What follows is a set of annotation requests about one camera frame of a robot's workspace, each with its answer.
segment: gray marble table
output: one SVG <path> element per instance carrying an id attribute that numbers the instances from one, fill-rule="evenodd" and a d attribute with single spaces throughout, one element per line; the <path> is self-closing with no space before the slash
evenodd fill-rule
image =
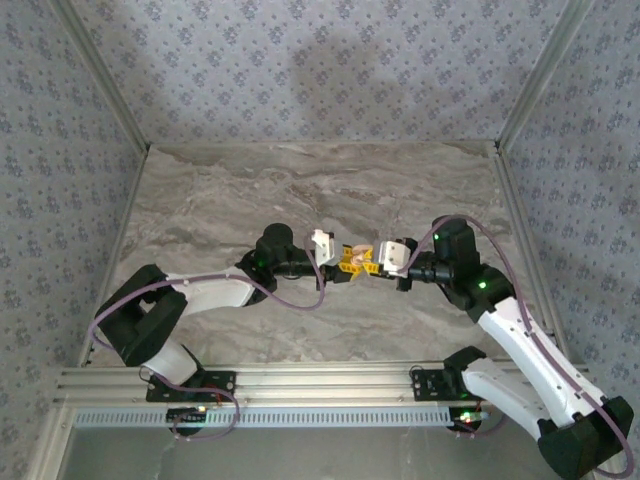
<path id="1" fill-rule="evenodd" d="M 488 142 L 153 147 L 111 290 L 147 263 L 172 273 L 226 268 L 272 222 L 289 224 L 297 244 L 317 227 L 359 244 L 420 238 L 433 218 L 449 213 L 483 222 L 523 272 L 490 148 Z M 486 239 L 478 238 L 478 246 L 485 261 L 499 265 Z M 311 279 L 281 280 L 277 293 L 303 305 L 318 295 Z M 186 317 L 174 336 L 204 364 L 437 360 L 466 345 L 502 355 L 436 287 L 417 284 L 402 294 L 394 282 L 366 277 L 329 284 L 324 305 L 312 313 L 265 301 Z M 104 350 L 92 360 L 121 365 Z"/>

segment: patterned wallpaper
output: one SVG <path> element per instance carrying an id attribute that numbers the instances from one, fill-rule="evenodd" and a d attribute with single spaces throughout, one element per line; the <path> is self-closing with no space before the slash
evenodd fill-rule
<path id="1" fill-rule="evenodd" d="M 496 138 L 566 0 L 73 0 L 151 143 Z"/>
<path id="2" fill-rule="evenodd" d="M 0 2 L 0 478 L 77 361 L 136 151 L 45 0 Z"/>
<path id="3" fill-rule="evenodd" d="M 569 342 L 636 417 L 639 44 L 638 3 L 598 0 L 509 153 Z"/>

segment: yellow object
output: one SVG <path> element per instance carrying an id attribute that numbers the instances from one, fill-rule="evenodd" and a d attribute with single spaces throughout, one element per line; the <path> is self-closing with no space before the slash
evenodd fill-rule
<path id="1" fill-rule="evenodd" d="M 369 248 L 366 249 L 358 247 L 363 246 L 358 245 L 354 248 L 342 247 L 342 259 L 338 267 L 343 272 L 351 274 L 350 281 L 353 281 L 363 270 L 367 275 L 380 273 L 380 265 L 371 261 L 373 259 L 373 246 L 368 245 L 367 247 Z"/>

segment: cable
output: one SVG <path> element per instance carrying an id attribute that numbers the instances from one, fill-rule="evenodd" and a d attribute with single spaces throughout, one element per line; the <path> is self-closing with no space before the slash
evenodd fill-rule
<path id="1" fill-rule="evenodd" d="M 511 280 L 511 283 L 513 284 L 513 289 L 514 289 L 515 294 L 516 294 L 516 301 L 518 302 L 518 309 L 520 310 L 520 315 L 522 316 L 522 321 L 523 321 L 523 323 L 525 325 L 525 328 L 527 329 L 527 332 L 529 333 L 530 338 L 533 340 L 534 344 L 536 345 L 536 347 L 538 348 L 540 353 L 542 353 L 544 358 L 551 364 L 551 366 L 554 368 L 554 370 L 558 373 L 558 375 L 560 375 L 575 390 L 575 392 L 578 395 L 582 395 L 582 397 L 585 399 L 585 401 L 595 411 L 598 412 L 598 414 L 604 419 L 604 421 L 607 423 L 609 428 L 611 428 L 613 433 L 616 435 L 618 441 L 622 445 L 624 453 L 627 456 L 627 467 L 625 468 L 625 470 L 623 472 L 612 473 L 612 472 L 604 471 L 604 470 L 602 470 L 600 468 L 596 468 L 595 471 L 598 472 L 600 475 L 608 477 L 608 478 L 622 479 L 622 478 L 630 477 L 633 474 L 633 471 L 634 471 L 634 468 L 635 468 L 635 462 L 634 462 L 633 452 L 631 451 L 631 446 L 629 445 L 629 442 L 627 441 L 626 437 L 624 436 L 624 434 L 622 433 L 620 428 L 613 421 L 611 416 L 600 405 L 598 405 L 598 403 L 588 393 L 582 391 L 582 387 L 580 387 L 580 384 L 578 382 L 576 382 L 573 379 L 573 377 L 571 375 L 569 375 L 564 370 L 564 368 L 562 368 L 562 366 L 560 364 L 558 364 L 558 362 L 555 360 L 555 358 L 553 358 L 553 355 L 551 355 L 551 353 L 544 346 L 544 344 L 542 343 L 540 338 L 536 335 L 535 332 L 533 332 L 533 326 L 531 324 L 531 319 L 529 318 L 529 315 L 527 314 L 527 307 L 524 304 L 524 295 L 522 294 L 522 288 L 520 286 L 520 282 L 518 281 L 518 277 L 516 276 L 515 271 L 513 270 L 513 266 L 509 262 L 509 259 L 507 258 L 506 253 L 504 252 L 504 250 L 502 249 L 502 247 L 498 243 L 497 239 L 493 236 L 493 234 L 484 225 L 482 225 L 478 220 L 476 220 L 473 217 L 470 217 L 469 215 L 458 215 L 457 214 L 457 215 L 448 215 L 448 216 L 445 216 L 445 217 L 441 218 L 440 220 L 438 220 L 429 229 L 429 231 L 425 234 L 425 236 L 422 237 L 422 240 L 420 240 L 420 242 L 418 243 L 418 247 L 413 252 L 411 257 L 409 258 L 409 261 L 407 262 L 407 264 L 404 267 L 402 267 L 400 270 L 398 270 L 398 273 L 399 274 L 400 273 L 404 273 L 407 270 L 409 270 L 411 265 L 413 265 L 413 262 L 416 261 L 416 258 L 418 257 L 420 252 L 424 249 L 424 247 L 427 245 L 427 243 L 431 240 L 431 238 L 432 238 L 433 234 L 435 233 L 435 231 L 438 230 L 445 223 L 449 222 L 450 220 L 455 220 L 455 219 L 466 220 L 467 222 L 475 225 L 478 228 L 478 230 L 480 230 L 484 234 L 484 236 L 489 239 L 489 241 L 491 242 L 491 244 L 495 248 L 496 252 L 498 253 L 498 256 L 500 257 L 500 260 L 502 260 L 502 263 L 504 264 L 504 267 L 507 270 L 507 274 L 509 276 L 509 279 Z"/>
<path id="2" fill-rule="evenodd" d="M 143 378 L 142 377 L 142 371 L 144 370 L 144 365 L 140 365 L 140 368 L 138 369 L 138 378 L 140 380 L 142 380 L 144 383 L 146 383 L 147 385 L 150 385 L 151 380 L 149 378 Z"/>
<path id="3" fill-rule="evenodd" d="M 157 290 L 158 288 L 167 287 L 167 286 L 170 286 L 170 285 L 184 284 L 185 282 L 197 283 L 197 282 L 205 282 L 205 281 L 210 281 L 210 280 L 239 280 L 241 282 L 248 283 L 252 287 L 260 290 L 267 297 L 277 301 L 278 303 L 280 303 L 281 305 L 284 305 L 285 307 L 291 308 L 293 310 L 298 310 L 298 311 L 301 311 L 301 312 L 310 312 L 310 311 L 316 310 L 317 308 L 320 307 L 320 305 L 322 305 L 322 302 L 324 301 L 325 285 L 324 285 L 324 278 L 322 278 L 322 273 L 320 272 L 320 268 L 318 267 L 318 264 L 316 263 L 316 260 L 315 260 L 315 258 L 313 256 L 313 254 L 311 253 L 311 247 L 309 246 L 309 240 L 310 240 L 309 236 L 305 237 L 305 239 L 304 239 L 304 250 L 305 250 L 305 252 L 307 254 L 307 257 L 311 261 L 311 266 L 313 267 L 313 271 L 315 272 L 316 278 L 318 279 L 318 285 L 320 286 L 320 295 L 318 297 L 318 301 L 313 305 L 310 305 L 310 306 L 294 305 L 293 303 L 290 303 L 290 302 L 288 302 L 286 300 L 283 300 L 282 298 L 274 295 L 273 293 L 271 293 L 269 290 L 267 290 L 265 287 L 263 287 L 259 283 L 255 282 L 254 280 L 250 279 L 249 277 L 246 277 L 246 276 L 243 276 L 243 275 L 233 275 L 233 274 L 226 274 L 226 273 L 210 273 L 210 274 L 206 274 L 206 275 L 194 275 L 192 277 L 187 277 L 187 278 L 180 278 L 180 279 L 176 278 L 176 279 L 172 279 L 172 280 L 164 280 L 162 282 L 152 283 L 151 285 L 147 285 L 145 287 L 139 288 L 135 292 L 132 292 L 129 295 L 126 295 L 125 297 L 121 298 L 116 303 L 111 305 L 109 308 L 107 308 L 100 315 L 98 315 L 89 324 L 89 328 L 88 328 L 89 335 L 91 336 L 93 341 L 96 342 L 98 345 L 100 345 L 100 346 L 102 346 L 102 347 L 104 347 L 104 348 L 106 348 L 108 350 L 114 350 L 114 348 L 111 345 L 109 345 L 108 343 L 102 341 L 96 335 L 96 329 L 98 328 L 98 325 L 100 325 L 100 322 L 102 322 L 105 318 L 107 318 L 109 315 L 111 315 L 113 312 L 118 310 L 123 305 L 126 305 L 131 300 L 133 300 L 135 298 L 138 298 L 138 297 L 140 297 L 141 295 L 144 295 L 147 292 L 151 292 L 153 290 Z"/>
<path id="4" fill-rule="evenodd" d="M 181 420 L 184 419 L 184 417 L 190 415 L 190 413 L 186 412 L 178 415 L 176 418 L 173 419 L 173 427 L 171 427 L 171 431 L 173 432 L 173 436 L 176 440 L 182 440 L 185 442 L 206 442 L 209 440 L 218 440 L 222 437 L 225 437 L 226 435 L 229 435 L 233 431 L 233 429 L 236 427 L 238 421 L 240 421 L 240 403 L 238 403 L 238 399 L 235 396 L 233 396 L 233 394 L 216 387 L 195 388 L 195 387 L 183 387 L 181 385 L 175 385 L 171 383 L 169 380 L 167 380 L 165 377 L 157 373 L 155 374 L 155 377 L 158 380 L 160 380 L 162 383 L 164 383 L 167 387 L 173 390 L 177 390 L 179 392 L 213 393 L 215 395 L 222 395 L 223 397 L 226 397 L 229 400 L 231 400 L 231 402 L 233 402 L 233 406 L 235 407 L 233 418 L 231 419 L 231 423 L 227 426 L 227 428 L 225 428 L 222 432 L 214 433 L 213 435 L 203 435 L 199 437 L 185 437 L 184 435 L 180 435 L 178 433 L 178 428 L 177 428 L 178 424 L 180 423 Z"/>
<path id="5" fill-rule="evenodd" d="M 500 417 L 500 420 L 498 420 L 498 423 L 496 423 L 493 427 L 491 427 L 489 430 L 485 430 L 484 432 L 478 432 L 476 430 L 474 430 L 473 428 L 469 427 L 468 425 L 465 425 L 462 422 L 453 422 L 454 425 L 460 427 L 460 428 L 464 428 L 465 430 L 468 430 L 468 432 L 455 432 L 457 435 L 460 436 L 464 436 L 464 437 L 469 437 L 469 438 L 476 438 L 476 437 L 488 437 L 490 435 L 493 435 L 494 433 L 496 433 L 498 430 L 500 430 L 505 423 L 507 423 L 507 416 L 502 414 L 502 416 Z"/>
<path id="6" fill-rule="evenodd" d="M 424 368 L 416 364 L 409 369 L 409 378 L 411 379 L 412 383 L 413 383 L 413 372 L 415 372 L 416 370 L 424 370 Z"/>

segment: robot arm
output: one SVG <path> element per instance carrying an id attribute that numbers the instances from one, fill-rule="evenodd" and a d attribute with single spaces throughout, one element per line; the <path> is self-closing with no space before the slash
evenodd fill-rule
<path id="1" fill-rule="evenodd" d="M 375 249 L 342 245 L 332 234 L 320 230 L 312 239 L 313 255 L 320 266 L 318 286 L 320 281 L 350 281 L 362 272 L 395 280 L 396 289 L 402 292 L 411 290 L 416 281 L 435 283 L 452 305 L 497 340 L 531 386 L 500 371 L 484 353 L 467 347 L 444 362 L 449 387 L 464 396 L 471 393 L 486 399 L 516 421 L 538 442 L 547 462 L 563 478 L 578 478 L 621 450 L 611 429 L 581 393 L 595 399 L 625 436 L 633 419 L 628 403 L 621 397 L 607 399 L 582 377 L 535 321 L 530 330 L 525 328 L 512 284 L 502 272 L 480 262 L 473 231 L 464 220 L 449 220 L 438 228 L 433 236 L 434 251 L 417 254 L 406 270 L 404 266 L 418 246 L 411 238 L 382 242 Z M 213 308 L 249 306 L 266 298 L 263 291 L 229 279 L 229 275 L 249 277 L 273 292 L 278 276 L 299 278 L 316 273 L 305 251 L 293 245 L 291 229 L 273 224 L 265 229 L 254 250 L 219 275 L 219 279 L 195 283 L 189 280 L 192 276 L 165 274 L 155 265 L 142 267 L 98 314 L 140 288 L 164 280 L 178 282 L 125 303 L 99 328 L 127 366 L 145 365 L 171 383 L 183 385 L 196 378 L 202 367 L 185 347 L 170 339 L 178 319 Z M 152 307 L 143 308 L 140 300 Z M 533 334 L 550 358 L 577 382 L 579 392 L 541 353 Z"/>

